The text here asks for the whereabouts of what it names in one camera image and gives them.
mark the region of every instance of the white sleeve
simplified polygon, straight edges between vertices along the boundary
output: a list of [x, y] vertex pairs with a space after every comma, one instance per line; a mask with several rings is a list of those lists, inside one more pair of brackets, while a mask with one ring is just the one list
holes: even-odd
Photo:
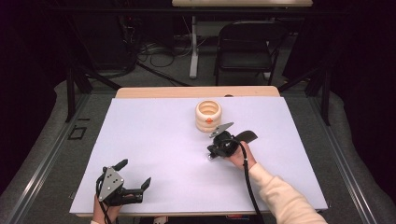
[[303, 194], [259, 163], [250, 168], [249, 175], [260, 187], [260, 196], [276, 217], [276, 223], [327, 223]]

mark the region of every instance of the human arm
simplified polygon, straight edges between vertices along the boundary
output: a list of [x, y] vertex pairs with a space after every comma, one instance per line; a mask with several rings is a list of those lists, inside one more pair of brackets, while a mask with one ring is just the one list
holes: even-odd
[[[276, 217], [277, 223], [326, 223], [303, 194], [278, 176], [271, 175], [254, 159], [247, 143], [241, 142], [247, 153], [249, 176], [260, 187], [260, 196]], [[227, 160], [243, 169], [243, 153], [239, 147]]]
[[[117, 216], [120, 213], [121, 208], [122, 206], [108, 207], [107, 214], [111, 220], [111, 223], [113, 223], [116, 220]], [[105, 223], [105, 214], [103, 213], [102, 208], [100, 207], [98, 198], [96, 197], [96, 195], [94, 195], [93, 217], [91, 224], [104, 224], [104, 223]]]

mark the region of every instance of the wire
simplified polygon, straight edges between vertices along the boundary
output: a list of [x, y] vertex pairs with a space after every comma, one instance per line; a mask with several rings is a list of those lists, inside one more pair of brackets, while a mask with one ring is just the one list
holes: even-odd
[[[101, 176], [99, 176], [99, 178], [96, 180], [96, 197], [97, 197], [98, 201], [99, 201], [99, 194], [100, 194], [100, 190], [102, 189], [103, 180], [104, 179], [105, 179], [105, 173], [103, 173]], [[103, 214], [105, 215], [105, 223], [106, 224], [111, 224], [111, 220], [110, 220], [110, 217], [107, 214], [107, 210], [105, 209], [105, 206], [100, 201], [99, 201], [99, 205], [100, 205], [100, 208], [102, 209]]]
[[165, 78], [165, 79], [174, 81], [174, 82], [176, 82], [177, 84], [179, 84], [179, 85], [181, 85], [181, 86], [185, 86], [185, 87], [190, 87], [190, 86], [191, 86], [191, 85], [189, 85], [189, 84], [187, 84], [187, 83], [178, 81], [178, 80], [172, 78], [171, 76], [166, 75], [166, 74], [164, 74], [164, 73], [162, 73], [162, 72], [159, 72], [159, 71], [157, 71], [157, 70], [151, 69], [151, 68], [149, 68], [149, 67], [143, 65], [143, 64], [140, 63], [140, 62], [136, 62], [136, 65], [138, 65], [138, 66], [140, 66], [141, 68], [143, 68], [143, 69], [149, 71], [150, 73], [154, 74], [154, 75], [157, 76], [157, 77], [163, 77], [163, 78]]
[[234, 142], [234, 143], [238, 144], [241, 147], [242, 154], [244, 155], [244, 173], [245, 173], [245, 180], [247, 182], [248, 195], [250, 196], [250, 200], [253, 203], [254, 210], [256, 211], [256, 217], [258, 219], [257, 223], [264, 224], [264, 220], [262, 219], [262, 214], [260, 213], [259, 206], [257, 205], [256, 199], [254, 198], [253, 191], [251, 190], [250, 179], [249, 179], [249, 176], [248, 176], [248, 154], [247, 154], [247, 152], [245, 150], [245, 147], [242, 145], [241, 142], [239, 142], [239, 141], [237, 141], [235, 139], [224, 139], [221, 142], [224, 142], [224, 143]]

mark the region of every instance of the desk leg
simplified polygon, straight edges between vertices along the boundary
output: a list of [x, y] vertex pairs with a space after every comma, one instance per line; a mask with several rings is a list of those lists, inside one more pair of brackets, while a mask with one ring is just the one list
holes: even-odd
[[190, 67], [190, 78], [197, 78], [198, 70], [198, 48], [197, 48], [197, 31], [196, 31], [196, 20], [195, 16], [192, 16], [192, 55], [191, 55], [191, 67]]

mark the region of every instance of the white paper sheet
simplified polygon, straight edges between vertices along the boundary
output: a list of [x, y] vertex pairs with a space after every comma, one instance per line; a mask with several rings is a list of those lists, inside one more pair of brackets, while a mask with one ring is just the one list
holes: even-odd
[[[246, 213], [254, 211], [242, 171], [221, 158], [207, 159], [212, 143], [195, 127], [195, 107], [212, 99], [222, 106], [222, 123], [237, 135], [259, 136], [250, 148], [270, 173], [280, 175], [316, 209], [326, 209], [323, 194], [306, 156], [288, 106], [282, 97], [113, 99], [93, 148], [70, 213], [92, 213], [95, 181], [103, 166], [123, 159], [119, 174], [127, 189], [140, 188], [151, 177], [141, 204], [121, 212], [150, 214]], [[258, 206], [268, 211], [252, 186]]]

